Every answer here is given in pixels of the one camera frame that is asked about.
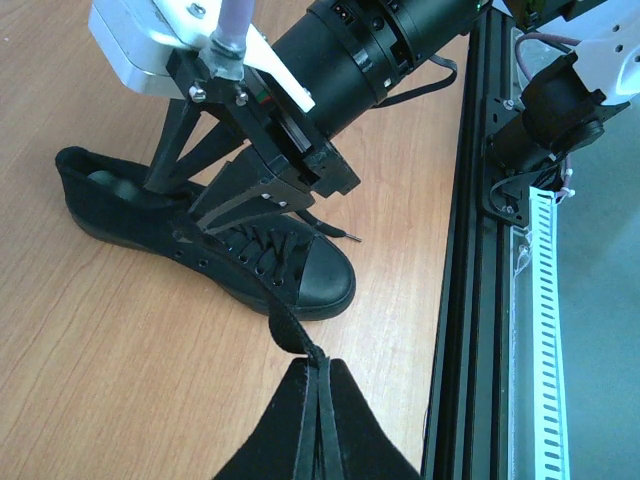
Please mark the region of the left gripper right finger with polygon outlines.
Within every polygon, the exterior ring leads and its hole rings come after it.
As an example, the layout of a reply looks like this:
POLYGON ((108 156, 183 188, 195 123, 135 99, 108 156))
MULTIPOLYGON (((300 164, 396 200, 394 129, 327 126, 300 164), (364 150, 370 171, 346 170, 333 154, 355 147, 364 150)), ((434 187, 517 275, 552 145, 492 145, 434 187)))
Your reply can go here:
POLYGON ((346 363, 327 361, 319 374, 319 479, 418 479, 420 474, 384 433, 346 363))

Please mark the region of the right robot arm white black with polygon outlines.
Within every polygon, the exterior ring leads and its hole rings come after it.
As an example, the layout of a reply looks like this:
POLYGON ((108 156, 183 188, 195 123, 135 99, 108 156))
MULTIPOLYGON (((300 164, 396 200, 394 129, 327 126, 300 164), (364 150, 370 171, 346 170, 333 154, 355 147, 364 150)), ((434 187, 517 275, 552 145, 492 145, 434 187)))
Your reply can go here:
MULTIPOLYGON (((359 180, 333 137, 369 109, 406 101, 395 86, 489 8, 487 1, 317 1, 268 44, 253 28, 228 38, 239 5, 224 2, 201 43, 176 47, 167 59, 182 96, 170 103, 146 189, 169 193, 235 152, 191 210, 209 232, 349 193, 359 180)), ((484 210, 527 225, 530 188, 601 136, 638 91, 639 5, 627 1, 530 79, 521 108, 481 130, 484 210)))

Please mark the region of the black sneaker with laces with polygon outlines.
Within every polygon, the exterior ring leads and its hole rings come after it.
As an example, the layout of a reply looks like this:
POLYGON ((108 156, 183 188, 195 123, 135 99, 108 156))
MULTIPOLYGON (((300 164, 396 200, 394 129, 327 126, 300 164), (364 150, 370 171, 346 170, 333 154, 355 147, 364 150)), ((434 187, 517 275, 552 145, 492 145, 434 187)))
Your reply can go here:
POLYGON ((61 150, 55 166, 70 215, 87 234, 173 260, 259 314, 269 312, 266 289, 306 321, 333 318, 354 299, 354 268, 323 227, 275 214, 191 242, 175 228, 203 186, 187 181, 155 194, 142 186, 147 166, 81 147, 61 150))

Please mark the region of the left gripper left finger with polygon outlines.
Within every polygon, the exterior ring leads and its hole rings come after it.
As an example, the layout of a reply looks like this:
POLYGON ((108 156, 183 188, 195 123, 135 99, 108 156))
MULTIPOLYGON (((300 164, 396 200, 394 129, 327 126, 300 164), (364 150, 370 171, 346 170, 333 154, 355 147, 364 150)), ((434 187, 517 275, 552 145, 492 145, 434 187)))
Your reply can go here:
POLYGON ((254 431, 214 479, 294 479, 308 393, 308 360, 295 358, 254 431))

